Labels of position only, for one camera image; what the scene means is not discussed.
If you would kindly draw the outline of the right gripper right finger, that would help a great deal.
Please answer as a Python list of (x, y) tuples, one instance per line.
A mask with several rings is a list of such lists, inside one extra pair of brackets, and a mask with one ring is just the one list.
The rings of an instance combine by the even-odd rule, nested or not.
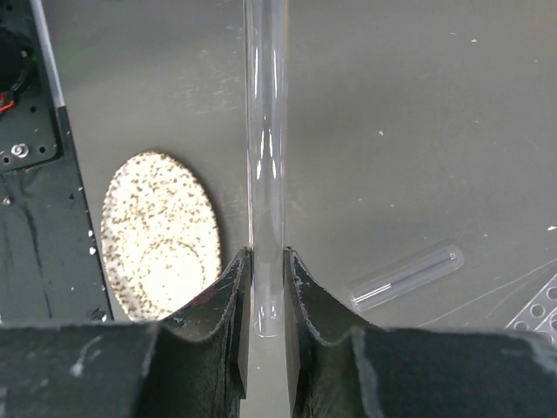
[(294, 417), (553, 417), (556, 350), (526, 332), (377, 327), (284, 250)]

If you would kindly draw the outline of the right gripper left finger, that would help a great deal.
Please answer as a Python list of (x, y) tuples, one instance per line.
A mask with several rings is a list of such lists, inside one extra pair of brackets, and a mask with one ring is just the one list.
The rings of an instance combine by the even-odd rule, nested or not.
[(2, 416), (238, 416), (251, 258), (163, 320), (3, 327)]

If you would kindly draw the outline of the short glass test tube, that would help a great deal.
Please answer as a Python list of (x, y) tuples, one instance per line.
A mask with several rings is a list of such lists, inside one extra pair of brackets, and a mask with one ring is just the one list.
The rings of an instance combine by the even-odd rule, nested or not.
[(271, 338), (282, 331), (284, 306), (289, 3), (243, 5), (252, 327)]

